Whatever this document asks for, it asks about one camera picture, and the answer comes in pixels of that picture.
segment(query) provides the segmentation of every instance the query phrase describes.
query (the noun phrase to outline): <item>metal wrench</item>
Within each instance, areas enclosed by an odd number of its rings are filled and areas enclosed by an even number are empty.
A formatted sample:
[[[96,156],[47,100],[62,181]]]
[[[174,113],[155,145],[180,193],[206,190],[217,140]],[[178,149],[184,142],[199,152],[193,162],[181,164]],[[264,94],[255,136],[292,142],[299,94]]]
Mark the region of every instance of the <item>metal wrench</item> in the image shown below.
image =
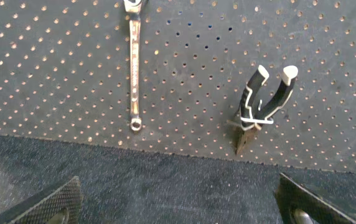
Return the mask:
[[[141,20],[139,13],[144,0],[124,0],[126,12],[130,13],[129,43],[130,43],[130,67],[131,67],[131,123],[133,131],[142,128],[142,119],[139,117],[139,34],[141,32]]]

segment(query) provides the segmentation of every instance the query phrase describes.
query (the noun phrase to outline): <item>pegboard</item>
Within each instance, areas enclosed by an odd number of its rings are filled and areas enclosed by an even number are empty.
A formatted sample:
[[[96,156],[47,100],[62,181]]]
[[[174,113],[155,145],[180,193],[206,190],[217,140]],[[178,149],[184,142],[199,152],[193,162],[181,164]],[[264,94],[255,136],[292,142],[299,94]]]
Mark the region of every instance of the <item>pegboard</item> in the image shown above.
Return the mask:
[[[356,1],[161,1],[141,13],[140,112],[129,128],[122,1],[0,1],[0,134],[356,172]],[[287,105],[234,153],[258,65]]]

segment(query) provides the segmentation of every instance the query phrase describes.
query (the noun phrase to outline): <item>perforated board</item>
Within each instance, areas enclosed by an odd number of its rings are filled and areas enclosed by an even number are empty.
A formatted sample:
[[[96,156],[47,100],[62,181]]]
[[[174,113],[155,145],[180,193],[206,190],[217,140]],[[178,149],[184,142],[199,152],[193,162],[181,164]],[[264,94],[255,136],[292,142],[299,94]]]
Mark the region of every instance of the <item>perforated board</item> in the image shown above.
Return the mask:
[[[0,134],[356,172],[356,1],[160,1],[142,14],[139,101],[129,123],[122,1],[0,1]],[[299,76],[288,104],[234,153],[257,65]]]

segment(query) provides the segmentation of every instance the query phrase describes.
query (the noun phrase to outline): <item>pliers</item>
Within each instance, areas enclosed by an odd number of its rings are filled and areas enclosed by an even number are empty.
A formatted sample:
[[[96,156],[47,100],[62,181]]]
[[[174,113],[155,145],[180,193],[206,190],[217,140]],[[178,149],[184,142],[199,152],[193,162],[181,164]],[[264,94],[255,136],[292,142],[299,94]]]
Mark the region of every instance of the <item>pliers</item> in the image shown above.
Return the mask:
[[[257,71],[248,81],[241,96],[238,109],[241,121],[241,135],[237,141],[236,154],[244,148],[249,136],[254,134],[254,131],[251,131],[253,128],[261,130],[262,125],[273,124],[272,116],[287,103],[293,93],[297,74],[298,69],[296,66],[285,67],[283,74],[280,75],[281,82],[278,90],[272,99],[265,106],[261,107],[262,100],[256,102],[255,98],[258,91],[268,80],[269,73],[264,66],[258,66]]]

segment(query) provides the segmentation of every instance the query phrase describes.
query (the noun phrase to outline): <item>pliers jaw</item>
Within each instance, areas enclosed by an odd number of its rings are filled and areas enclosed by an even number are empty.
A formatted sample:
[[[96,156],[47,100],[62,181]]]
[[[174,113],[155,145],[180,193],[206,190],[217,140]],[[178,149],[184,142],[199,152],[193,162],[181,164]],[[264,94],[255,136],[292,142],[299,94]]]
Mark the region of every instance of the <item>pliers jaw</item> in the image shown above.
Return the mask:
[[[258,66],[257,71],[250,78],[243,90],[240,100],[239,113],[243,134],[238,140],[237,154],[244,147],[244,144],[242,143],[246,142],[248,139],[248,136],[246,135],[248,135],[249,130],[253,128],[261,130],[262,125],[273,124],[272,116],[290,99],[297,75],[297,67],[294,65],[285,67],[283,69],[283,74],[280,75],[281,82],[278,90],[272,99],[261,107],[262,101],[256,102],[255,98],[258,91],[268,80],[269,73],[264,66]]]

